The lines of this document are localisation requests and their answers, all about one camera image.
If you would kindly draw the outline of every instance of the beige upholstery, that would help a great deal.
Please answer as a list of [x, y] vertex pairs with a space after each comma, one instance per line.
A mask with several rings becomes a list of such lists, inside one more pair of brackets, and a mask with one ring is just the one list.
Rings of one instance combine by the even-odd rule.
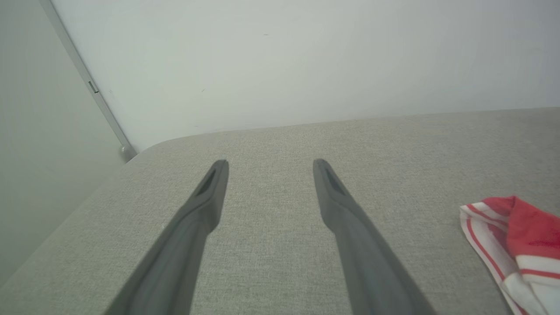
[[103, 184], [0, 290], [5, 314], [101, 314], [217, 159], [230, 162], [192, 314], [350, 314], [312, 161], [324, 158], [441, 314], [505, 314], [459, 206], [560, 214], [560, 108], [390, 117], [179, 138]]

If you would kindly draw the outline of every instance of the red stripe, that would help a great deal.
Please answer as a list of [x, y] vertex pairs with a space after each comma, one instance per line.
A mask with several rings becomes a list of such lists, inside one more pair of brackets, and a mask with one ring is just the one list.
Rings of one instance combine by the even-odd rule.
[[472, 212], [478, 214], [479, 216], [481, 216], [481, 217], [483, 217], [483, 218], [485, 218], [485, 219], [487, 219], [487, 220], [490, 220], [490, 221], [493, 221], [493, 222], [496, 222], [496, 223], [500, 223], [501, 225], [507, 227], [507, 223], [505, 223], [504, 221], [498, 220], [498, 219], [493, 219], [493, 218], [489, 217], [487, 214], [485, 214], [485, 213], [483, 213], [482, 211], [476, 209], [473, 205], [468, 204], [467, 207], [468, 207]]
[[494, 261], [494, 259], [492, 259], [492, 257], [490, 257], [490, 254], [488, 254], [488, 252], [486, 251], [486, 249], [484, 249], [484, 247], [482, 247], [481, 243], [478, 241], [477, 237], [474, 235], [473, 232], [473, 227], [471, 226], [470, 223], [470, 218], [468, 218], [466, 220], [466, 227], [467, 229], [469, 229], [469, 233], [470, 233], [470, 237], [473, 238], [473, 241], [477, 244], [478, 248], [480, 248], [480, 250], [482, 251], [482, 253], [484, 253], [484, 255], [486, 256], [486, 258], [489, 260], [489, 262], [492, 264], [492, 266], [494, 267], [494, 269], [498, 272], [498, 275], [500, 276], [500, 279], [502, 279], [502, 281], [505, 279], [505, 277], [503, 276], [502, 271], [500, 270], [500, 268], [498, 267], [498, 264], [496, 264], [496, 262]]
[[554, 273], [554, 272], [539, 271], [539, 270], [533, 270], [533, 269], [521, 269], [520, 272], [521, 272], [522, 275], [535, 275], [535, 276], [542, 276], [542, 277], [560, 279], [560, 275], [557, 274], [557, 273]]

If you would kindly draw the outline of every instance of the striped towel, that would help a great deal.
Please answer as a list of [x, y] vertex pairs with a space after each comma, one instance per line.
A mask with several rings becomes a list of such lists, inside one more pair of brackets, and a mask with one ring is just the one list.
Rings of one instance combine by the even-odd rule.
[[515, 315], [560, 314], [560, 219], [512, 196], [461, 207], [461, 226]]

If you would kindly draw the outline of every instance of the gray fabric surface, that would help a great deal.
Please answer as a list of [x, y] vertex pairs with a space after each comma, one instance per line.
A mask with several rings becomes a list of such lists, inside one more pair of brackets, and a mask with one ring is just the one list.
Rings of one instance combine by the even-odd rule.
[[217, 159], [230, 162], [193, 314], [350, 314], [316, 200], [324, 158], [441, 314], [507, 307], [459, 206], [516, 194], [560, 212], [560, 108], [377, 118], [160, 143], [102, 185], [0, 289], [5, 314], [100, 314]]

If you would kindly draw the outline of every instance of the white wall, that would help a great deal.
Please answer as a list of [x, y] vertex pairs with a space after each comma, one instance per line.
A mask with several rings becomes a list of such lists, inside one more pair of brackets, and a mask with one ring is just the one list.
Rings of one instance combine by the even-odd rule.
[[37, 0], [0, 1], [0, 286], [124, 162]]
[[137, 149], [205, 132], [557, 106], [558, 0], [53, 0]]

